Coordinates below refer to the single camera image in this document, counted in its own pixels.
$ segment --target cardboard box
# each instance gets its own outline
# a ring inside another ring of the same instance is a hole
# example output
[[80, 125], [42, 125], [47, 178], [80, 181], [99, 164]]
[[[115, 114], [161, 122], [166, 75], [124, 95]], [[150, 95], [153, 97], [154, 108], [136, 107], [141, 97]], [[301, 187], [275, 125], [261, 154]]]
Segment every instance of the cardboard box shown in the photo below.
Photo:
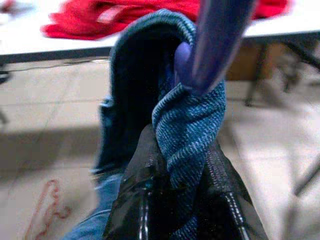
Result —
[[[228, 81], [251, 81], [256, 74], [257, 59], [261, 49], [261, 44], [243, 43], [226, 73], [226, 79]], [[281, 43], [267, 45], [260, 79], [272, 78], [277, 58], [283, 54], [284, 50], [285, 46]]]

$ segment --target blue jeans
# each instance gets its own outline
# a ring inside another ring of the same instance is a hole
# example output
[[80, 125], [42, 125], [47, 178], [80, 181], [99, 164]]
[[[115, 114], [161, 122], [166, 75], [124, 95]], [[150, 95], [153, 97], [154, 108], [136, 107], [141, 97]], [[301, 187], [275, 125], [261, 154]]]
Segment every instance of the blue jeans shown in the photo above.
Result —
[[226, 109], [225, 83], [203, 97], [173, 89], [174, 54], [181, 42], [193, 45], [195, 25], [180, 13], [162, 9], [138, 19], [112, 49], [111, 96], [101, 105], [102, 142], [96, 184], [99, 204], [64, 240], [101, 239], [122, 173], [132, 158], [143, 128], [152, 122], [174, 188], [188, 186], [178, 196], [178, 212], [187, 222], [173, 239], [195, 240], [197, 219], [189, 218], [205, 155], [213, 144]]

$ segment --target cable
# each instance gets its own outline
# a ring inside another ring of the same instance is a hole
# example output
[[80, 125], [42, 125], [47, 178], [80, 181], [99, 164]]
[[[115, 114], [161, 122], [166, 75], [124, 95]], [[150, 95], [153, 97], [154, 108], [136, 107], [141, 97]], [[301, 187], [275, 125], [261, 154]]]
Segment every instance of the cable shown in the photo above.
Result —
[[53, 69], [58, 67], [68, 67], [73, 65], [80, 65], [80, 64], [86, 64], [86, 63], [99, 63], [100, 61], [107, 61], [109, 58], [99, 58], [94, 60], [83, 60], [83, 61], [76, 61], [76, 62], [65, 62], [62, 64], [52, 65], [52, 66], [35, 66], [35, 67], [29, 67], [29, 68], [23, 68], [23, 69], [14, 69], [14, 70], [8, 70], [7, 73], [14, 73], [14, 72], [24, 72], [29, 70], [35, 70], [35, 69]]

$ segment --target fold of fabric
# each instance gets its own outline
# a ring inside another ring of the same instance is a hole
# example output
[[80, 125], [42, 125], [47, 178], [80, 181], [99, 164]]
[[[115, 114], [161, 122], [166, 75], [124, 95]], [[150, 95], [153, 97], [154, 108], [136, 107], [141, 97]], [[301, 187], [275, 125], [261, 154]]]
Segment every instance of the fold of fabric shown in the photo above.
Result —
[[[41, 30], [50, 38], [96, 40], [122, 31], [138, 18], [160, 9], [179, 12], [196, 21], [200, 0], [68, 0], [50, 15], [53, 24]], [[286, 10], [288, 0], [259, 0], [253, 19]]]

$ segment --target jeans leg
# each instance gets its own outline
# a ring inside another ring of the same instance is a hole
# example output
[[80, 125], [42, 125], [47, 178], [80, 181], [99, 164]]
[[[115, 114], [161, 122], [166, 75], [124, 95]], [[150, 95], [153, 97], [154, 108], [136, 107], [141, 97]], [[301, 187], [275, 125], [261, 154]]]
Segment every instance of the jeans leg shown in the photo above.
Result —
[[98, 207], [84, 221], [68, 232], [62, 240], [102, 239], [112, 204], [118, 197], [122, 177], [122, 173], [106, 173], [98, 179], [95, 187], [99, 201]]

